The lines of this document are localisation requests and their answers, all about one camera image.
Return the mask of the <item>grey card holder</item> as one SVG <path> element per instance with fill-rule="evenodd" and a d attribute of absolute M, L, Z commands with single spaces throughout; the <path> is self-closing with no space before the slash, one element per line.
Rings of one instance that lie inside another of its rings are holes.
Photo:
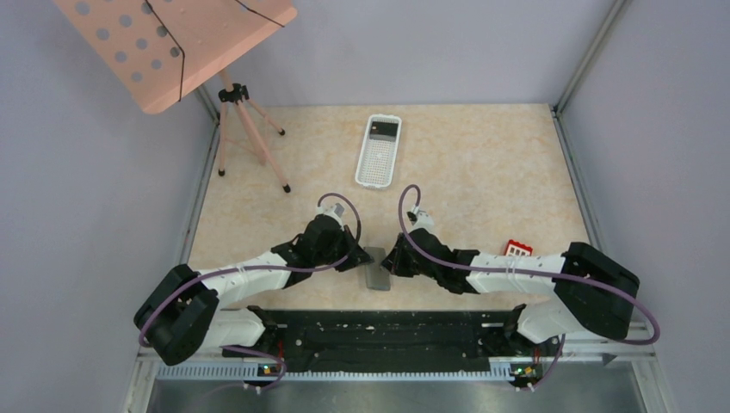
<path fill-rule="evenodd" d="M 366 247 L 365 251 L 371 256 L 373 261 L 366 266 L 365 282 L 369 290 L 377 292 L 388 292 L 391 290 L 392 284 L 389 272 L 382 267 L 382 262 L 386 258 L 386 251 L 381 247 Z"/>

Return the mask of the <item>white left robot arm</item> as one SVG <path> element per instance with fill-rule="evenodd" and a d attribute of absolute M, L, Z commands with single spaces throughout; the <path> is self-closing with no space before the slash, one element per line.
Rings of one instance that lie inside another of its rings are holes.
<path fill-rule="evenodd" d="M 293 287 L 317 271 L 346 272 L 373 262 L 350 228 L 321 213 L 306 229 L 260 256 L 223 268 L 171 268 L 133 317 L 140 344 L 153 348 L 168 366 L 201 349 L 247 347 L 266 355 L 276 333 L 254 311 L 231 306 L 267 291 Z"/>

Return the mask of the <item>black card in tray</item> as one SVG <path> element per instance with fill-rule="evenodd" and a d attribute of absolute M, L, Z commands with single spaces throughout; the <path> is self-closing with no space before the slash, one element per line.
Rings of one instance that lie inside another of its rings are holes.
<path fill-rule="evenodd" d="M 399 136 L 399 123 L 391 120 L 373 120 L 368 129 L 371 140 L 395 142 Z"/>

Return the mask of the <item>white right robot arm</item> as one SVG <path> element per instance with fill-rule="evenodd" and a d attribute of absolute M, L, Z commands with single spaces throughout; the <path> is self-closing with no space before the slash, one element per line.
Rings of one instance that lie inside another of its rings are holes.
<path fill-rule="evenodd" d="M 615 341 L 628 336 L 639 278 L 603 252 L 583 242 L 550 256 L 500 256 L 450 249 L 431 232 L 400 234 L 381 263 L 390 274 L 426 276 L 455 294 L 498 292 L 541 296 L 517 305 L 504 332 L 507 348 L 528 354 L 557 335 L 590 331 Z"/>

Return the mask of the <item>pink music stand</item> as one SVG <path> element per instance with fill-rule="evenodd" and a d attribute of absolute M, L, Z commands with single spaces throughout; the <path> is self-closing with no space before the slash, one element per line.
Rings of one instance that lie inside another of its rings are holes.
<path fill-rule="evenodd" d="M 220 76 L 220 115 L 232 105 L 262 164 L 270 164 L 285 193 L 288 179 L 246 111 L 253 107 L 279 126 L 227 67 L 284 28 L 297 15 L 278 1 L 57 1 L 56 6 L 123 82 L 146 114 L 159 114 L 214 76 Z"/>

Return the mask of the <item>white perforated plastic tray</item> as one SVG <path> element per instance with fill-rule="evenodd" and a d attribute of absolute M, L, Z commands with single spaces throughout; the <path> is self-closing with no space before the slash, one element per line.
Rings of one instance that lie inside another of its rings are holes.
<path fill-rule="evenodd" d="M 395 142 L 369 139 L 368 129 L 373 120 L 397 121 L 398 139 Z M 402 119 L 396 115 L 373 114 L 368 117 L 356 166 L 355 181 L 358 185 L 364 188 L 384 189 L 392 184 L 401 130 Z"/>

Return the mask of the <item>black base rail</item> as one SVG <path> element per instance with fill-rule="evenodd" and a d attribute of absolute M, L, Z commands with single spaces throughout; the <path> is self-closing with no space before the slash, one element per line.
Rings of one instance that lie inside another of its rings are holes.
<path fill-rule="evenodd" d="M 481 373 L 498 358 L 547 361 L 560 342 L 534 344 L 508 311 L 251 311 L 265 331 L 252 349 L 288 373 Z"/>

